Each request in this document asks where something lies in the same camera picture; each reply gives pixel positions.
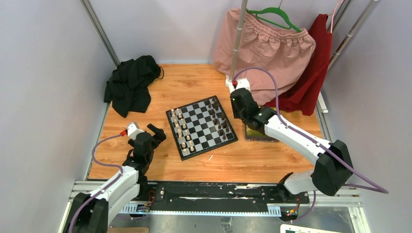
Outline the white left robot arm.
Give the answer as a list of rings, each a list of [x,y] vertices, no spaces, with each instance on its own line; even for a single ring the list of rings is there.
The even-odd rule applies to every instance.
[[[132,149],[121,166],[104,184],[89,193],[78,193],[71,204],[65,233],[105,233],[111,221],[132,199],[144,200],[148,197],[146,172],[153,161],[154,150],[167,137],[163,129],[148,124],[149,133],[136,122],[131,122],[125,130],[112,138],[128,136]]]

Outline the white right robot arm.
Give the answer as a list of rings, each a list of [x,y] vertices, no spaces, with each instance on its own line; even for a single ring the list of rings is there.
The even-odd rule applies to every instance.
[[[353,172],[347,145],[336,140],[331,143],[318,138],[287,121],[269,107],[259,107],[246,88],[231,92],[231,105],[235,118],[252,130],[288,145],[314,165],[314,169],[285,175],[277,184],[278,198],[291,202],[302,192],[320,191],[334,196]]]

